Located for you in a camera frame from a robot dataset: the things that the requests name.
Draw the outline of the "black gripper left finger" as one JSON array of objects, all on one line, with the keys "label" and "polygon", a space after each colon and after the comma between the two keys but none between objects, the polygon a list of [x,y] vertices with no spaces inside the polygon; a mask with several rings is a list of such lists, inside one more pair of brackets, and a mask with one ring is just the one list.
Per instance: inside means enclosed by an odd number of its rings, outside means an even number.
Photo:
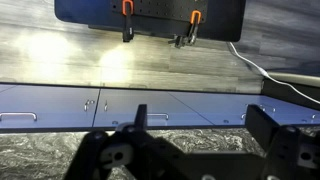
[{"label": "black gripper left finger", "polygon": [[137,109],[136,117],[134,120],[136,129],[145,130],[147,127],[147,105],[140,104]]}]

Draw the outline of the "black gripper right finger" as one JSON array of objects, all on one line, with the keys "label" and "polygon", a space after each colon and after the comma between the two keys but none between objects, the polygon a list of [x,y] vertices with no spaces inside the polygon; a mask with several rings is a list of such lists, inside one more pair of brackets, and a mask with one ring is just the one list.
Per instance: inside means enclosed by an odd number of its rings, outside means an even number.
[{"label": "black gripper right finger", "polygon": [[257,105],[250,104],[245,116],[245,128],[264,151],[271,145],[280,125]]}]

